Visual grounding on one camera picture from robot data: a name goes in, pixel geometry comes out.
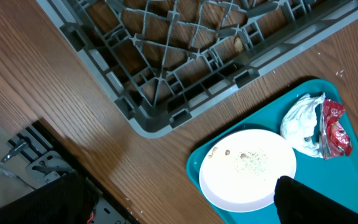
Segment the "large white plate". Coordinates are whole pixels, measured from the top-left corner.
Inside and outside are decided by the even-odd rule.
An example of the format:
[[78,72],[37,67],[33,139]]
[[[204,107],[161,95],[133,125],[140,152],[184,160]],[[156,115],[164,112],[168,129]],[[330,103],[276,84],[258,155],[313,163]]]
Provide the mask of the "large white plate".
[[296,156],[287,140],[264,129],[229,134],[205,155],[199,173],[202,194],[229,212],[253,212],[273,203],[277,180],[294,177]]

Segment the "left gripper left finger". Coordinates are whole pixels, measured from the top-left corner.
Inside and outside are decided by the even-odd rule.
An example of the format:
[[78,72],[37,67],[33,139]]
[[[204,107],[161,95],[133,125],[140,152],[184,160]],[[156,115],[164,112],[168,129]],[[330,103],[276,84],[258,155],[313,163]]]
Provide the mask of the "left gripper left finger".
[[86,223],[97,201],[86,180],[74,172],[0,208],[0,223]]

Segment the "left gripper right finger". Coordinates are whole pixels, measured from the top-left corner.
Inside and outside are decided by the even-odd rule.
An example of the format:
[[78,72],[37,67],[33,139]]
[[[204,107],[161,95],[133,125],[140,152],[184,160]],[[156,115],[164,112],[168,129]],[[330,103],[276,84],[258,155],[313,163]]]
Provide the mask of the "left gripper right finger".
[[358,213],[289,176],[277,180],[273,200],[281,224],[358,224]]

